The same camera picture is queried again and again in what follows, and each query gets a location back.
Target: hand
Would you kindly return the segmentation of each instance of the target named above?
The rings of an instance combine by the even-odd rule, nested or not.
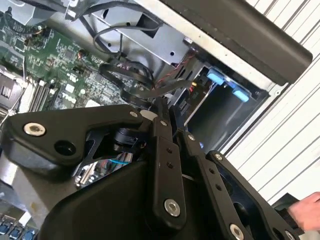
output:
[[[320,192],[315,192],[288,208],[288,213],[303,231],[320,230]]]

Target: finger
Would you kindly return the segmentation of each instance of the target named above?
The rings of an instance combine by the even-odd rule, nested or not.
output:
[[[304,200],[310,203],[315,203],[316,201],[320,200],[320,192],[312,193],[310,196],[307,196]]]

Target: silver screw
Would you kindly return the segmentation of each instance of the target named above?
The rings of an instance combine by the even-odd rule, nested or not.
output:
[[[34,137],[41,137],[46,133],[46,128],[36,122],[27,123],[24,125],[23,130],[26,134]]]
[[[173,199],[167,199],[164,201],[164,209],[173,217],[178,217],[180,215],[180,206]]]
[[[290,240],[295,240],[295,237],[287,230],[284,231]]]
[[[236,240],[244,240],[245,239],[244,233],[241,231],[241,229],[237,225],[231,224],[230,231]]]
[[[189,134],[188,137],[191,139],[191,141],[195,141],[195,137],[192,134]]]
[[[165,121],[160,121],[160,123],[163,125],[163,126],[168,126],[168,124],[165,122]]]
[[[222,156],[218,153],[216,153],[215,155],[215,158],[218,159],[219,161],[222,161]]]
[[[131,115],[132,117],[135,117],[135,118],[138,117],[138,114],[136,114],[134,111],[131,111],[131,112],[130,112],[130,115]]]

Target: white louvered wall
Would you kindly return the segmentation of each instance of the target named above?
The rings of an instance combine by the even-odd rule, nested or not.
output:
[[[248,2],[311,51],[313,63],[227,157],[270,204],[285,193],[302,199],[320,191],[320,1]]]

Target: ram slot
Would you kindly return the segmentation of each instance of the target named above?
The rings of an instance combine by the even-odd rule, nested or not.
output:
[[[48,97],[50,89],[45,84],[38,83],[30,104],[29,112],[41,111]]]

